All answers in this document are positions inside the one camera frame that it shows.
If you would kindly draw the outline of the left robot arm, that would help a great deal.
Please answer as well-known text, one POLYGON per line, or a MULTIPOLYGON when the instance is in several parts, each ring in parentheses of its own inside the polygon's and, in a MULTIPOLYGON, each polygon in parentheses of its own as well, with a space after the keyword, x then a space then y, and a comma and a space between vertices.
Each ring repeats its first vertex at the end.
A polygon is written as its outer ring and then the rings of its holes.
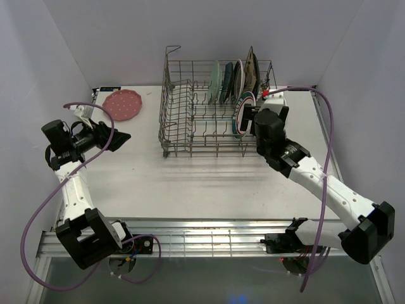
POLYGON ((93 121, 84 123, 76 134, 66 130, 61 120, 53 120, 41 130, 50 142, 47 164, 62 185, 65 212, 63 223, 56 228, 60 243, 81 269, 118 251, 129 252, 134 237, 127 225, 119 220, 110 223, 92 202, 84 154, 92 148, 116 151, 131 138, 130 134, 93 121))

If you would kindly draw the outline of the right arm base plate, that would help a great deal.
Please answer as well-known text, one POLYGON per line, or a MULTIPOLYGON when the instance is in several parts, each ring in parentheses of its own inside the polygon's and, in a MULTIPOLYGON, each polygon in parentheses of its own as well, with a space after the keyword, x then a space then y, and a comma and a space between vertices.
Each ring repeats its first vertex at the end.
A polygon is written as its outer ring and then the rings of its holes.
POLYGON ((313 244, 305 245, 295 232, 268 233, 259 241, 267 253, 309 253, 313 244))

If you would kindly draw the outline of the teal square plate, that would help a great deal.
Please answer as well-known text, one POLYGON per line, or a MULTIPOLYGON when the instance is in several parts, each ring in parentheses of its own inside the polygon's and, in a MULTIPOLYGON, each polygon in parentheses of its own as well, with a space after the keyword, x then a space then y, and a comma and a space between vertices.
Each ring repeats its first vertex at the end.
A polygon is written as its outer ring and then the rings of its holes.
POLYGON ((223 85, 219 98, 219 102, 221 105, 225 103, 225 101, 228 99, 230 95, 233 78, 234 78, 234 64, 232 62, 228 62, 225 66, 223 85))

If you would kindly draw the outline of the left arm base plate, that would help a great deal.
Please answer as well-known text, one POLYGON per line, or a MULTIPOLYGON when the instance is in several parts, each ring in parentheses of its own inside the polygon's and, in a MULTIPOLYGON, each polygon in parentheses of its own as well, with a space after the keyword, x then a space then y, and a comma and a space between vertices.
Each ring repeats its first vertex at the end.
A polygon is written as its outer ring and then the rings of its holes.
POLYGON ((131 242, 130 256, 151 255, 153 253, 154 239, 148 235, 141 235, 131 242))

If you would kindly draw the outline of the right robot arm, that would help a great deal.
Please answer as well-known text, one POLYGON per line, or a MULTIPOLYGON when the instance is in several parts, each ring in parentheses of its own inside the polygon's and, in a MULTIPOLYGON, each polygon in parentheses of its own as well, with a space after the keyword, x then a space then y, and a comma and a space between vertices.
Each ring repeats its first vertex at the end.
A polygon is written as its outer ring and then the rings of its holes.
POLYGON ((277 113, 247 104, 242 109, 241 129, 252 125, 258 154, 272 169, 326 204, 340 218, 340 223, 293 219, 283 234, 274 240, 267 239, 266 243, 273 249, 292 251, 312 245, 336 248, 360 264, 370 263, 394 236, 394 207, 386 201, 375 203, 324 173, 307 149, 287 138, 288 112, 286 106, 277 113))

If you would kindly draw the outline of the pink dotted plate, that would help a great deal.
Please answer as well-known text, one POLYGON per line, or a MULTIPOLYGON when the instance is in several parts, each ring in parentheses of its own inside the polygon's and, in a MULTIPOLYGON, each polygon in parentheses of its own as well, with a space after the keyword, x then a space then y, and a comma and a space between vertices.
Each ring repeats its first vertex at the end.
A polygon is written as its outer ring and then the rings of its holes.
POLYGON ((122 89, 106 97, 102 107, 115 122, 124 122, 137 116, 142 109, 142 98, 134 90, 122 89))

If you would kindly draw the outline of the striped rim plate front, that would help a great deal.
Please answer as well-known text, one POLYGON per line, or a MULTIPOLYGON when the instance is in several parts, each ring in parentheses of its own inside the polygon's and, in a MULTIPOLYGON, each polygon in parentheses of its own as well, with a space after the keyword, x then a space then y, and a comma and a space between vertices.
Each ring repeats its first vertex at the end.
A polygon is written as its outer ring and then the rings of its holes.
POLYGON ((244 80, 245 80, 245 73, 243 62, 242 60, 238 59, 234 69, 234 91, 233 91, 234 101, 237 101, 242 95, 242 91, 244 88, 244 80))

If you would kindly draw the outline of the beige floral square plate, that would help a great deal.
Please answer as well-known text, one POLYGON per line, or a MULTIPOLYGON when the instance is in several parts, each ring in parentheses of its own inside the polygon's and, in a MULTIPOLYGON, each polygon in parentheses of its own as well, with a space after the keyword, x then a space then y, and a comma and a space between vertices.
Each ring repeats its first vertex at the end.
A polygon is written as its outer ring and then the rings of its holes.
POLYGON ((252 92, 252 89, 254 87, 255 76, 254 76, 253 54, 254 50, 253 47, 251 46, 247 55, 246 64, 244 66, 245 80, 243 92, 247 91, 252 92))

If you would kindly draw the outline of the black floral square plate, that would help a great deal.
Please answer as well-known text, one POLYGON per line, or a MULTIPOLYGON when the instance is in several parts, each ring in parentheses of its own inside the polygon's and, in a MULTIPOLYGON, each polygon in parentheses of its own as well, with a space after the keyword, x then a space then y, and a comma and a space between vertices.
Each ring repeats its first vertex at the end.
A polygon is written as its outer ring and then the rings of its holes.
POLYGON ((258 59, 255 54, 253 54, 253 63, 254 63, 255 82, 254 82, 254 87, 252 89, 252 93, 254 94, 255 97, 257 97, 258 92, 259 92, 259 87, 261 84, 261 76, 260 76, 259 62, 258 62, 258 59))

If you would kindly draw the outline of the mint green plate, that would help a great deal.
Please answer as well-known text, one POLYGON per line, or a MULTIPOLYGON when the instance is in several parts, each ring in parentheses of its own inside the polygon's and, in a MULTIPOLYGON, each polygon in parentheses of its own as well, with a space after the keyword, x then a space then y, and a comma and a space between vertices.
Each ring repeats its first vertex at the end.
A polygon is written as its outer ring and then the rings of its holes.
POLYGON ((211 69, 210 83, 208 89, 208 103, 215 104, 221 87, 221 67, 218 60, 214 61, 211 69))

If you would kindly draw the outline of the striped rim plate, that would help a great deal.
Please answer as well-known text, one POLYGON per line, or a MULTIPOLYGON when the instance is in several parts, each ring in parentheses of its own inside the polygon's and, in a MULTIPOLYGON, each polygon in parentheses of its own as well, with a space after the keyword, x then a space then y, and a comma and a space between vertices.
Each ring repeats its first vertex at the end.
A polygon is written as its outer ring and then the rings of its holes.
POLYGON ((244 88, 244 80, 245 80, 245 73, 243 62, 242 60, 238 59, 234 69, 234 91, 233 91, 234 101, 237 101, 242 95, 242 91, 244 88))
POLYGON ((232 132, 234 134, 234 138, 236 139, 244 137, 246 132, 249 132, 251 128, 251 120, 248 120, 246 130, 241 130, 242 117, 245 105, 252 105, 252 106, 256 105, 256 98, 254 97, 254 94, 251 91, 242 93, 242 95, 235 104, 234 113, 232 115, 232 132))

